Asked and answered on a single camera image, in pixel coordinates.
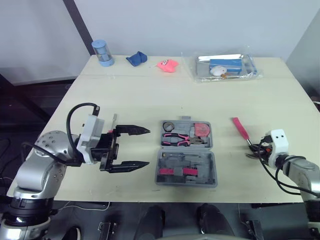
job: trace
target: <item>cable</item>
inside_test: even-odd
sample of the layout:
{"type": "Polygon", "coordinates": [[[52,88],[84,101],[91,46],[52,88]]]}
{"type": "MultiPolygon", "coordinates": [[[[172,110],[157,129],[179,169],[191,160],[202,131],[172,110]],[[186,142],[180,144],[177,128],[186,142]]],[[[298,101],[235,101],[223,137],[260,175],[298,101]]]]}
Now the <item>cable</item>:
{"type": "Polygon", "coordinates": [[[47,150],[43,149],[42,147],[37,146],[37,145],[35,145],[33,143],[30,143],[30,142],[26,142],[26,141],[21,144],[21,147],[22,147],[22,149],[21,149],[21,157],[22,157],[22,159],[26,159],[25,152],[24,152],[24,147],[25,146],[30,146],[30,147],[32,147],[34,149],[37,149],[38,151],[48,155],[50,158],[52,158],[53,160],[55,160],[58,163],[61,163],[61,164],[65,164],[66,163],[61,158],[53,155],[51,152],[48,152],[47,150]]]}
{"type": "MultiPolygon", "coordinates": [[[[272,175],[272,173],[267,169],[265,163],[263,162],[263,159],[261,158],[260,149],[261,149],[262,143],[263,143],[263,140],[260,141],[260,143],[259,143],[259,145],[258,145],[258,150],[257,150],[260,163],[261,163],[261,165],[263,166],[264,170],[269,174],[269,176],[270,176],[273,180],[276,180],[276,178],[272,175]]],[[[283,186],[288,187],[288,188],[294,187],[294,186],[285,184],[285,183],[282,182],[282,181],[279,181],[279,183],[282,184],[283,186]]],[[[281,189],[281,190],[283,190],[283,191],[286,192],[287,194],[291,194],[291,195],[301,195],[299,192],[292,192],[292,191],[288,191],[288,190],[285,190],[285,189],[281,189]]]]}
{"type": "Polygon", "coordinates": [[[84,207],[77,206],[77,205],[68,205],[70,202],[71,201],[68,201],[62,208],[59,208],[58,211],[60,212],[61,210],[66,209],[66,208],[77,208],[77,209],[86,210],[86,211],[89,211],[89,210],[106,211],[110,207],[110,203],[111,203],[111,202],[109,202],[108,205],[106,206],[106,208],[84,208],[84,207]]]}
{"type": "Polygon", "coordinates": [[[289,160],[292,160],[292,159],[296,159],[296,158],[299,158],[299,159],[306,159],[304,156],[292,156],[290,157],[288,160],[284,161],[283,164],[280,165],[280,168],[278,167],[275,174],[276,174],[276,177],[274,177],[271,172],[267,169],[267,167],[265,166],[265,163],[263,162],[262,158],[261,158],[261,154],[260,154],[260,148],[261,148],[261,145],[263,143],[263,139],[260,141],[259,145],[258,145],[258,157],[259,157],[259,160],[260,160],[260,163],[262,164],[264,170],[269,174],[269,176],[276,181],[276,184],[279,186],[279,188],[284,191],[285,193],[287,194],[291,194],[291,195],[301,195],[299,192],[292,192],[292,191],[288,191],[286,189],[284,189],[281,185],[287,187],[287,188],[290,188],[290,189],[296,189],[296,190],[299,190],[299,191],[302,191],[302,192],[307,192],[307,193],[310,193],[312,195],[315,195],[317,198],[319,197],[315,192],[312,192],[308,189],[305,189],[303,187],[298,187],[298,186],[292,186],[292,185],[289,185],[289,184],[286,184],[282,181],[280,181],[278,179],[278,174],[279,174],[279,171],[280,171],[280,168],[289,160]]]}
{"type": "Polygon", "coordinates": [[[2,177],[1,179],[9,179],[11,182],[13,182],[13,181],[14,181],[12,178],[7,177],[7,176],[2,177]]]}
{"type": "Polygon", "coordinates": [[[7,161],[7,162],[3,165],[3,167],[2,167],[2,170],[1,170],[1,172],[0,172],[0,175],[2,175],[2,174],[4,173],[4,171],[6,170],[7,166],[8,166],[10,163],[12,163],[14,160],[16,160],[18,157],[20,157],[20,153],[19,153],[17,156],[15,156],[14,158],[12,158],[12,159],[10,159],[9,161],[7,161]]]}
{"type": "MultiPolygon", "coordinates": [[[[0,154],[0,159],[5,155],[5,153],[7,152],[7,150],[9,149],[9,147],[11,146],[11,140],[10,140],[9,138],[0,139],[0,141],[5,141],[5,140],[8,142],[8,144],[7,144],[7,146],[4,148],[3,152],[0,154]]],[[[3,173],[3,171],[1,171],[1,173],[0,173],[0,178],[1,178],[2,184],[3,184],[3,186],[4,186],[4,191],[5,191],[4,194],[7,194],[8,189],[7,189],[7,186],[6,186],[5,178],[2,176],[2,173],[3,173]]]]}
{"type": "MultiPolygon", "coordinates": [[[[245,225],[248,230],[251,230],[251,228],[248,226],[248,224],[246,224],[245,222],[243,222],[243,221],[241,220],[241,215],[240,215],[240,203],[238,203],[238,213],[239,213],[239,221],[240,221],[240,223],[242,223],[243,225],[245,225]]],[[[254,236],[256,240],[260,240],[260,239],[258,238],[258,236],[254,233],[254,231],[251,230],[251,232],[250,232],[249,234],[252,235],[252,236],[254,236]]]]}
{"type": "Polygon", "coordinates": [[[9,138],[3,138],[0,139],[0,141],[4,141],[7,140],[8,144],[7,146],[4,148],[3,152],[0,154],[0,159],[5,155],[6,151],[9,149],[10,145],[11,145],[11,140],[9,138]]]}
{"type": "MultiPolygon", "coordinates": [[[[285,159],[276,169],[275,171],[275,181],[276,181],[276,184],[279,186],[279,188],[281,188],[282,190],[283,187],[280,185],[280,181],[278,179],[278,176],[279,176],[279,171],[281,170],[281,168],[283,167],[283,165],[285,165],[285,163],[287,163],[288,161],[292,160],[292,159],[306,159],[305,157],[301,157],[301,156],[291,156],[287,159],[285,159]]],[[[319,198],[319,194],[316,194],[315,192],[311,191],[311,190],[308,190],[306,188],[303,188],[303,187],[296,187],[297,190],[300,190],[302,192],[305,192],[305,193],[308,193],[308,194],[312,194],[314,196],[316,196],[317,198],[319,198]]]]}
{"type": "Polygon", "coordinates": [[[72,150],[73,150],[73,154],[76,156],[76,157],[79,157],[80,156],[80,153],[79,151],[77,150],[77,146],[74,142],[74,140],[72,139],[72,134],[71,134],[71,127],[70,127],[70,122],[71,122],[71,117],[72,117],[72,114],[75,112],[75,110],[77,110],[78,108],[81,108],[81,107],[84,107],[84,106],[92,106],[94,107],[94,110],[93,110],[93,115],[97,116],[98,113],[99,113],[99,107],[98,105],[94,104],[94,103],[91,103],[91,102],[85,102],[85,103],[81,103],[81,104],[78,104],[76,106],[74,106],[68,113],[68,116],[66,117],[66,135],[68,137],[68,140],[69,140],[69,144],[71,145],[72,147],[72,150]]]}

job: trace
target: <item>metal tray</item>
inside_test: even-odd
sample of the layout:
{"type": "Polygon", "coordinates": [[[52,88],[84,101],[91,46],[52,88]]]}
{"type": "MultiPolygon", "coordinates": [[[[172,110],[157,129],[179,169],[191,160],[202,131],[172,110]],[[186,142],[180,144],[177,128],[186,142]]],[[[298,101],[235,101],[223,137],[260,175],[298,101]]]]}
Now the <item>metal tray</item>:
{"type": "Polygon", "coordinates": [[[195,75],[199,79],[210,81],[220,81],[224,79],[221,76],[213,76],[210,74],[210,59],[241,59],[242,71],[241,72],[228,72],[225,79],[237,78],[251,78],[257,74],[257,69],[252,57],[249,55],[226,54],[226,55],[211,55],[211,56],[198,56],[195,59],[195,75]]]}

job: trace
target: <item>white wall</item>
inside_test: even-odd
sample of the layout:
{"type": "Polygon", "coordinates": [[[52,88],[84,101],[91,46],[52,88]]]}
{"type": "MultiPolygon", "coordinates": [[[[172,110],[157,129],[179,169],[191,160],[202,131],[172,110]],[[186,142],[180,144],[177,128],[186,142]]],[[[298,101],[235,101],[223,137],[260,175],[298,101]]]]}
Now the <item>white wall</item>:
{"type": "Polygon", "coordinates": [[[310,96],[320,95],[320,10],[286,64],[310,96]]]}
{"type": "Polygon", "coordinates": [[[113,54],[180,56],[249,45],[288,58],[319,0],[75,0],[93,39],[113,54]]]}
{"type": "MultiPolygon", "coordinates": [[[[113,54],[251,46],[288,58],[319,0],[75,0],[93,39],[113,54]]],[[[62,0],[0,0],[0,73],[14,84],[77,76],[89,58],[62,0]]]]}
{"type": "Polygon", "coordinates": [[[0,34],[0,73],[16,85],[72,78],[89,59],[62,0],[1,0],[0,34]]]}

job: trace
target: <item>gray tool case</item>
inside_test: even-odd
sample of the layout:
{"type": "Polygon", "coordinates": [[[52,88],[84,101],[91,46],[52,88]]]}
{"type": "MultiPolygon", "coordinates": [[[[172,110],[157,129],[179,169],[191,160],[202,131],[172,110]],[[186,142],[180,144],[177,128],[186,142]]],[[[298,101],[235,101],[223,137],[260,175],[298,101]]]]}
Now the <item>gray tool case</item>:
{"type": "Polygon", "coordinates": [[[193,121],[189,116],[181,120],[164,120],[161,126],[161,150],[158,152],[155,170],[155,183],[159,185],[180,185],[215,188],[218,185],[215,156],[210,151],[213,147],[211,125],[207,121],[193,121]],[[172,131],[165,131],[163,124],[172,123],[172,131]],[[201,136],[202,144],[189,146],[163,145],[169,142],[176,145],[183,141],[178,137],[166,137],[164,134],[181,134],[195,138],[195,123],[209,126],[208,136],[201,136]]]}

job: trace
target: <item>tool kit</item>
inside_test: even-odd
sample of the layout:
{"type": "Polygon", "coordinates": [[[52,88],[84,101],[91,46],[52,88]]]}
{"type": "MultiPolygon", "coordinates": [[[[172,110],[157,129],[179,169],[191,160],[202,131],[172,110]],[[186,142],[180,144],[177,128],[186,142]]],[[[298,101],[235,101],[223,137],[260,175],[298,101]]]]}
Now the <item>tool kit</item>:
{"type": "Polygon", "coordinates": [[[189,116],[183,116],[181,120],[164,120],[155,182],[215,188],[218,182],[212,147],[209,122],[193,121],[189,116]]]}

